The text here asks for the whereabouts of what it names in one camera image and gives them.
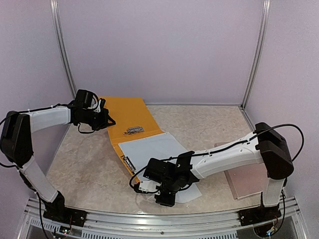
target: marble floor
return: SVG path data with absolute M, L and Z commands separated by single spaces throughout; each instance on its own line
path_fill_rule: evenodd
M 250 132 L 237 107 L 148 106 L 163 131 L 186 149 L 203 150 Z M 89 131 L 82 125 L 81 130 Z M 136 194 L 130 175 L 110 143 L 107 130 L 80 134 L 71 126 L 52 162 L 47 178 L 65 197 L 67 206 L 129 214 L 190 214 L 238 209 L 259 204 L 260 196 L 234 200 L 224 172 L 197 183 L 202 196 L 164 207 L 153 195 Z

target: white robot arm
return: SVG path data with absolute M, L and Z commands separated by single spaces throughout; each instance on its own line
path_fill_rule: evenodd
M 216 154 L 210 153 L 209 155 L 192 157 L 190 163 L 193 165 L 193 168 L 191 169 L 191 172 L 196 178 L 202 179 L 208 177 L 209 175 L 232 168 L 249 164 L 263 163 L 264 160 L 261 156 L 260 150 L 256 149 L 256 146 L 258 145 L 258 139 L 254 138 L 253 140 L 249 141 L 249 139 L 254 135 L 255 134 L 251 132 L 245 137 L 234 142 L 212 148 L 210 150 L 196 151 L 195 155 L 207 152 L 215 152 L 229 147 L 234 143 L 247 141 L 246 143 L 237 144 L 228 150 L 223 150 Z M 265 207 L 274 207 L 278 205 L 284 181 L 285 179 L 268 179 L 263 190 L 263 204 Z
M 25 184 L 45 204 L 45 218 L 62 223 L 83 226 L 86 212 L 64 206 L 64 197 L 46 179 L 34 160 L 31 134 L 55 125 L 86 123 L 93 131 L 115 125 L 104 108 L 105 100 L 92 92 L 79 90 L 75 100 L 68 105 L 55 105 L 45 109 L 25 112 L 11 111 L 4 120 L 0 149 L 17 168 Z
M 175 204 L 178 191 L 186 190 L 192 183 L 209 175 L 249 164 L 265 163 L 268 182 L 261 196 L 261 206 L 240 211 L 243 226 L 279 218 L 279 200 L 288 176 L 294 170 L 286 140 L 265 123 L 256 130 L 231 143 L 204 151 L 190 151 L 158 160 L 151 158 L 143 168 L 143 181 L 134 186 L 137 193 L 154 193 L 156 202 L 164 206 Z

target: white sheet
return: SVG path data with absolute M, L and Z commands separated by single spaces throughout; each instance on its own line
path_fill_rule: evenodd
M 150 158 L 164 159 L 171 156 L 175 157 L 187 150 L 170 133 L 162 133 L 155 136 L 137 139 L 125 143 L 119 143 L 119 147 L 126 157 L 136 167 L 136 172 L 145 167 Z M 143 177 L 143 172 L 138 175 L 141 181 L 148 179 Z M 177 203 L 187 203 L 201 196 L 201 192 L 195 184 L 185 191 L 176 194 Z

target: orange folder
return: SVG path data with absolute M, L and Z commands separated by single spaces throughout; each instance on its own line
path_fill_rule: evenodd
M 109 110 L 116 125 L 108 127 L 111 144 L 128 172 L 133 175 L 126 162 L 119 143 L 132 141 L 163 133 L 149 112 L 142 98 L 100 97 L 106 100 L 105 107 Z M 129 128 L 142 127 L 143 132 L 125 134 Z

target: white wall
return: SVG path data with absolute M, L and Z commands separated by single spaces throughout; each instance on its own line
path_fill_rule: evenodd
M 263 0 L 59 0 L 78 88 L 147 103 L 237 104 Z
M 305 147 L 287 192 L 296 196 L 312 238 L 319 238 L 319 1 L 272 0 L 247 112 L 254 123 L 295 123 L 304 131 Z M 294 155 L 298 132 L 281 132 Z
M 0 120 L 8 111 L 68 103 L 66 82 L 48 0 L 0 0 Z M 33 135 L 33 151 L 46 172 L 66 131 Z M 0 153 L 0 161 L 9 165 Z M 0 238 L 12 239 L 32 191 L 15 169 L 0 167 Z

